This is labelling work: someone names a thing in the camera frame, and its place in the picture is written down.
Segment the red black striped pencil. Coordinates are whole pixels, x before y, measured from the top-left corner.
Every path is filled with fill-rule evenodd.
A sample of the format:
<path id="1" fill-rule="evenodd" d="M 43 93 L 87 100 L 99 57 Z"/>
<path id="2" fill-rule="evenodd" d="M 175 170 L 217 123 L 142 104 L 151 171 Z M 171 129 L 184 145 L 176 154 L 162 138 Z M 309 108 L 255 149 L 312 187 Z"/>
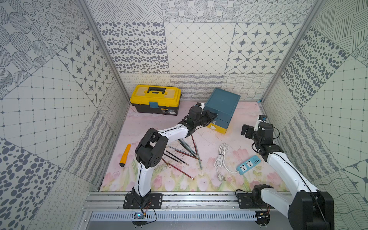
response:
<path id="1" fill-rule="evenodd" d="M 199 153 L 198 153 L 197 146 L 196 146 L 196 143 L 195 143 L 195 140 L 194 140 L 193 135 L 191 135 L 191 138 L 192 138 L 192 142 L 193 142 L 193 145 L 194 145 L 196 157 L 199 158 Z"/>

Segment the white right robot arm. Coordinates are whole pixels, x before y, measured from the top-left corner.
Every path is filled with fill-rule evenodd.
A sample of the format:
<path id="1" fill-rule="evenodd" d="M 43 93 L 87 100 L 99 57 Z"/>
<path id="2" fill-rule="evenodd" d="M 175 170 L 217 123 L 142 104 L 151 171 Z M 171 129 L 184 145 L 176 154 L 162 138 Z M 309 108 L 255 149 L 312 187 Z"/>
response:
<path id="1" fill-rule="evenodd" d="M 294 230 L 333 230 L 334 199 L 296 169 L 284 150 L 274 143 L 273 132 L 274 126 L 265 115 L 260 115 L 255 126 L 243 125 L 241 135 L 253 141 L 253 150 L 277 172 L 291 195 L 286 196 L 269 185 L 257 185 L 252 196 L 287 217 Z"/>

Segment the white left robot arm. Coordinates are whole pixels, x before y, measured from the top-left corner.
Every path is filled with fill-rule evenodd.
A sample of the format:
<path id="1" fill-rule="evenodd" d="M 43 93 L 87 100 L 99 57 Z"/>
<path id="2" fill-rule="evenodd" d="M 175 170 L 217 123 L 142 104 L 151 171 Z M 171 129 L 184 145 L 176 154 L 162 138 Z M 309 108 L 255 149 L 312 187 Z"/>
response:
<path id="1" fill-rule="evenodd" d="M 176 126 L 162 130 L 148 129 L 135 149 L 139 172 L 131 193 L 139 199 L 147 198 L 151 193 L 154 167 L 162 160 L 167 144 L 191 136 L 197 129 L 212 123 L 217 116 L 205 110 L 204 103 L 197 103 Z"/>

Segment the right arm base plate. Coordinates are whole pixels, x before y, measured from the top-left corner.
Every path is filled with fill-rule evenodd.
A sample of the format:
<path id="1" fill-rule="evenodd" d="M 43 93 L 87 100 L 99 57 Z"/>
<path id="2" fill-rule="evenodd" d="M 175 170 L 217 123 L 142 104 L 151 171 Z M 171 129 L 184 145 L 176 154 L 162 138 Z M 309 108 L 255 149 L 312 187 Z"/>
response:
<path id="1" fill-rule="evenodd" d="M 238 200 L 238 205 L 240 209 L 258 209 L 261 211 L 273 209 L 272 206 L 266 204 L 265 202 L 254 199 L 251 193 L 236 191 L 235 196 Z"/>

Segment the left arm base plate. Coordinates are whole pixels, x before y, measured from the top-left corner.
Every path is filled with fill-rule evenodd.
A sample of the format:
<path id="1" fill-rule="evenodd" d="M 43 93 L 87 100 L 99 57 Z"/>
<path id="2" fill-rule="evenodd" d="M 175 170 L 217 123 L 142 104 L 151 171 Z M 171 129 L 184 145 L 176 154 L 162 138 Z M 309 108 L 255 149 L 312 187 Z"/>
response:
<path id="1" fill-rule="evenodd" d="M 136 192 L 129 192 L 125 196 L 123 209 L 144 209 L 147 207 L 160 209 L 162 207 L 162 202 L 162 193 L 150 193 L 141 197 Z"/>

